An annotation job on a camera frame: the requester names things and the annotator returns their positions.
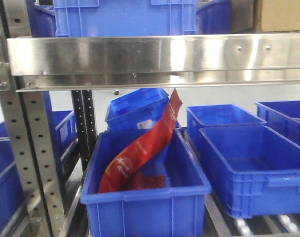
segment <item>blue plastic crate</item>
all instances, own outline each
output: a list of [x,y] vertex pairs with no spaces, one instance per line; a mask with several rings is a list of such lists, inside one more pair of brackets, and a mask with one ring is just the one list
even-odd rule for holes
[[0,233],[23,200],[10,142],[0,140]]
[[[68,148],[71,142],[76,138],[75,114],[73,111],[53,111],[55,131],[60,155]],[[6,125],[0,122],[0,139],[8,138]]]
[[266,121],[233,104],[187,107],[187,132],[192,139],[197,139],[203,127],[237,125],[265,126]]
[[198,34],[228,34],[231,30],[231,0],[210,0],[197,10]]
[[54,0],[58,37],[196,33],[196,0]]
[[199,131],[201,164],[230,216],[300,213],[300,146],[267,126]]
[[73,111],[53,111],[60,155],[76,138],[75,114]]
[[142,88],[111,100],[105,122],[110,131],[151,128],[169,102],[162,88]]
[[300,145],[300,100],[256,102],[267,126]]
[[150,169],[148,174],[167,174],[167,187],[97,194],[108,164],[144,133],[145,130],[135,130],[99,135],[81,195],[91,234],[93,237],[201,236],[204,199],[211,187],[176,129],[169,146],[149,161],[159,169]]
[[55,37],[56,18],[53,6],[35,5],[37,37]]

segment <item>steel shelf frame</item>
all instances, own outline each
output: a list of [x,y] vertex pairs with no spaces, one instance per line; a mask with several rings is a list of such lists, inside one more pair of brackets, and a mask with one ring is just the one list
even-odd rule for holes
[[[300,34],[40,39],[32,38],[33,4],[0,0],[0,101],[26,197],[21,225],[35,229],[29,235],[87,235],[81,185],[70,209],[65,199],[48,91],[73,91],[85,168],[96,141],[92,89],[300,83]],[[230,219],[214,196],[206,207],[213,236],[253,236],[252,220]],[[300,237],[295,217],[261,218],[270,234],[258,237]]]

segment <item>tilted blue crate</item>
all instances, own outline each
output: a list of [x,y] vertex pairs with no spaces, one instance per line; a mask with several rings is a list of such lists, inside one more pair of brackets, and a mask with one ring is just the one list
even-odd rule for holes
[[54,0],[58,37],[196,33],[196,0]]
[[300,146],[266,126],[200,132],[200,162],[229,215],[300,213]]
[[300,100],[256,102],[267,126],[300,145]]
[[97,194],[106,167],[144,130],[102,133],[83,185],[93,237],[201,236],[204,199],[211,187],[196,157],[175,129],[169,146],[153,159],[147,174],[167,175],[166,187]]
[[162,88],[142,88],[111,100],[105,122],[110,131],[151,128],[158,122],[169,95]]

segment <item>stainless steel shelf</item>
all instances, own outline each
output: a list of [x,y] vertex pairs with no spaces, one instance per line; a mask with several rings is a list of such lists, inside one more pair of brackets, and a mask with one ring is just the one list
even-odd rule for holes
[[300,82],[300,34],[8,39],[18,91]]

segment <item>metal bar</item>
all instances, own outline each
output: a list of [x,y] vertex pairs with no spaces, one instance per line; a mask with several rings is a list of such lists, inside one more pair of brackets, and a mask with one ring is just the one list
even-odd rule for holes
[[147,73],[112,75],[36,76],[19,92],[133,87],[189,87],[300,83],[300,69],[209,71],[201,73]]
[[207,211],[213,221],[214,227],[219,237],[229,237],[232,236],[231,231],[227,227],[224,218],[222,217],[220,211],[217,209],[215,201],[211,195],[206,195],[205,205]]
[[67,212],[67,200],[49,92],[24,93],[23,99],[52,231],[58,236]]
[[300,69],[300,34],[8,39],[15,76]]
[[[5,15],[5,4],[0,0],[0,45],[4,52],[4,67],[7,67],[8,55],[6,38],[10,36],[7,22],[8,15]],[[23,32],[28,32],[26,25]],[[8,91],[0,91],[0,103],[4,120],[8,130],[16,167],[20,176],[22,188],[25,195],[27,211],[30,224],[36,226],[30,236],[45,235],[51,236],[51,225],[49,223],[46,203],[44,202],[42,184],[38,176],[38,165],[35,162],[35,150],[28,126],[22,96],[16,93],[17,87],[14,78],[9,78]]]
[[85,170],[96,142],[93,96],[91,91],[72,91],[72,100],[78,130],[82,169]]

